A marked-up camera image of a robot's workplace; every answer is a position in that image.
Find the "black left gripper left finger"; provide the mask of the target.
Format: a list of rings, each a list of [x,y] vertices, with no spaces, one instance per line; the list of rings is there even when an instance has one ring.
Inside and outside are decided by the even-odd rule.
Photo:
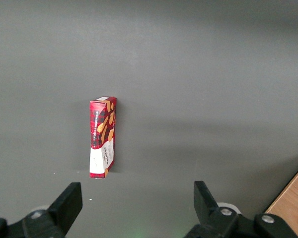
[[[82,209],[81,183],[72,182],[47,209],[9,225],[0,218],[0,238],[64,238]]]

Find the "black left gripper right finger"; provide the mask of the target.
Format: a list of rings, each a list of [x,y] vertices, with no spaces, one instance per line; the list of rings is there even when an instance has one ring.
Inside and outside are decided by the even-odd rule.
[[[203,181],[194,182],[194,208],[199,220],[187,238],[296,238],[277,215],[255,215],[250,220],[228,206],[219,206]]]

